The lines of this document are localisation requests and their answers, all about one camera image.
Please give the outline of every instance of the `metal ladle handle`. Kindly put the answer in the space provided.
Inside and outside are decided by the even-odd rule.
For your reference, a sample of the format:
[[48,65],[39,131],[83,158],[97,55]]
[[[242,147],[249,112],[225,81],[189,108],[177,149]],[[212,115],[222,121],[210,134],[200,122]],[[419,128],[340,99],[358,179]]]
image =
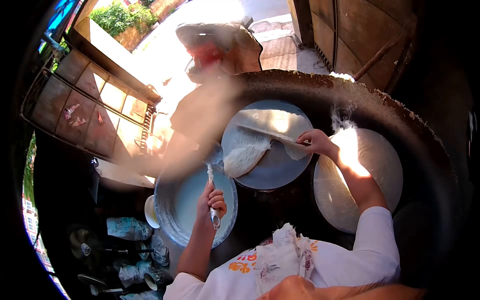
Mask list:
[[[208,180],[213,184],[213,188],[215,189],[215,183],[213,181],[213,168],[211,164],[207,165],[207,174]],[[210,218],[212,219],[213,228],[215,230],[220,228],[220,211],[218,209],[213,209],[210,207]]]

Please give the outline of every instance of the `building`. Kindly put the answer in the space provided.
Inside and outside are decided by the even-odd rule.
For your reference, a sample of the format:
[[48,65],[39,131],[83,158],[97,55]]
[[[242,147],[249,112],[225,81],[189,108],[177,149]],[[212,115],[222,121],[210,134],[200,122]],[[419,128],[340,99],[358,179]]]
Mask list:
[[65,298],[70,300],[67,293],[61,286],[59,279],[56,276],[52,275],[52,274],[55,274],[55,271],[53,270],[52,265],[50,264],[50,259],[48,258],[47,250],[43,245],[42,236],[38,234],[38,215],[36,212],[36,208],[33,206],[30,200],[25,198],[24,194],[22,194],[22,213],[24,215],[25,230],[28,236],[30,237],[32,246],[35,248],[38,259],[42,262],[45,269],[51,273],[50,278],[58,287],[60,292],[62,292]]

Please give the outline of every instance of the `white towel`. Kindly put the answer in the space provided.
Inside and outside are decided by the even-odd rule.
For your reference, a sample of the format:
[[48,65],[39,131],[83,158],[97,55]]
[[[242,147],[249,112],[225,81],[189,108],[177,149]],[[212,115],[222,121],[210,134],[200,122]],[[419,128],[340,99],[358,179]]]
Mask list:
[[285,277],[300,275],[310,280],[313,271],[310,239],[297,233],[290,223],[273,233],[273,242],[257,246],[255,282],[258,296],[271,290]]

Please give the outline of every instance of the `metal frame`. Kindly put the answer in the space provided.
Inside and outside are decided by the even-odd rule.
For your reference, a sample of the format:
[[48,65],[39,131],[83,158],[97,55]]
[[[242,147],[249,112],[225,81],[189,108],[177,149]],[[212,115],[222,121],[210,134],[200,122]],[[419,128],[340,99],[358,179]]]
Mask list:
[[[121,82],[122,84],[124,84],[126,87],[128,87],[131,91],[133,91],[135,94],[138,94],[138,92],[136,92],[134,89],[132,89],[130,86],[128,86],[127,84],[125,84],[123,81],[119,80],[118,78],[116,78],[115,76],[113,76],[112,74],[110,74],[109,72],[105,71],[102,67],[100,67],[98,64],[96,64],[94,61],[92,61],[91,59],[89,59],[87,56],[85,56],[81,51],[79,51],[78,49],[76,49],[75,47],[73,47],[70,43],[68,43],[67,41],[65,41],[65,43],[68,45],[70,51],[68,53],[70,53],[73,49],[77,50],[78,53],[80,53],[82,56],[84,56],[90,63],[93,63],[94,65],[96,65],[98,68],[100,68],[101,70],[103,70],[105,73],[107,73],[110,78],[113,78],[119,82]],[[64,54],[62,57],[58,58],[59,60],[59,63],[61,63],[61,61],[63,60],[63,58],[68,54]],[[147,104],[147,111],[145,113],[145,116],[144,116],[144,122],[143,123],[140,123],[124,114],[122,114],[121,112],[118,112],[116,111],[115,109],[113,109],[112,107],[110,107],[109,105],[103,103],[102,101],[99,101],[97,99],[95,99],[94,97],[92,97],[91,95],[89,95],[87,92],[85,92],[84,90],[82,90],[81,88],[78,88],[77,86],[75,86],[74,84],[72,84],[71,82],[69,82],[68,80],[66,80],[65,78],[63,78],[61,75],[57,74],[56,72],[52,72],[50,70],[50,68],[48,68],[47,66],[48,65],[51,65],[52,62],[53,62],[53,59],[54,59],[54,56],[55,54],[52,53],[48,59],[45,61],[45,63],[42,65],[42,67],[40,68],[40,71],[38,72],[38,74],[35,76],[35,79],[33,80],[32,84],[30,85],[30,87],[28,88],[28,91],[27,93],[25,94],[24,96],[24,99],[22,101],[22,104],[20,106],[20,117],[25,120],[26,122],[28,122],[29,124],[31,124],[32,126],[34,126],[35,128],[38,128],[40,129],[41,131],[45,132],[46,134],[64,142],[64,143],[67,143],[73,147],[76,147],[78,149],[81,149],[87,153],[90,153],[96,157],[99,157],[103,160],[106,160],[106,161],[113,161],[112,158],[110,157],[107,157],[107,156],[104,156],[103,154],[100,154],[100,153],[97,153],[93,150],[89,150],[89,149],[85,149],[82,145],[78,145],[78,144],[74,144],[73,142],[69,141],[69,140],[66,140],[58,135],[56,135],[54,132],[50,132],[48,131],[47,129],[43,128],[41,125],[37,124],[36,122],[32,121],[30,119],[30,116],[26,116],[26,110],[27,108],[33,108],[36,104],[36,101],[38,99],[38,97],[40,96],[41,92],[43,91],[43,88],[45,87],[45,85],[47,84],[48,80],[50,79],[51,76],[54,76],[55,78],[59,79],[62,83],[66,84],[70,89],[72,89],[73,91],[76,91],[78,92],[79,94],[81,94],[82,96],[85,96],[87,99],[93,101],[95,104],[98,104],[100,105],[101,107],[107,109],[108,111],[118,115],[120,118],[123,118],[124,120],[127,120],[139,127],[142,128],[142,135],[141,135],[141,140],[140,140],[140,145],[138,145],[137,143],[137,146],[140,148],[140,152],[141,153],[148,153],[148,149],[147,149],[147,146],[146,146],[146,139],[148,138],[148,135],[153,135],[152,133],[152,130],[153,128],[151,128],[151,122],[152,122],[152,119],[153,119],[153,116],[155,115],[156,113],[156,110],[155,110],[155,107],[153,105],[153,103],[151,101],[149,101],[148,99],[146,99],[147,101],[145,101],[145,103]]]

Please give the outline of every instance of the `wooden door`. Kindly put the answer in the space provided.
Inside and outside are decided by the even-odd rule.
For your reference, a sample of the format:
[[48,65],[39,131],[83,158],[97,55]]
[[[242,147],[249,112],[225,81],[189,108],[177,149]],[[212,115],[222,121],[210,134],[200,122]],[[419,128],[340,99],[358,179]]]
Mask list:
[[[356,74],[386,43],[416,24],[415,0],[309,0],[315,47],[330,71]],[[414,34],[409,32],[359,79],[369,88],[395,84]]]

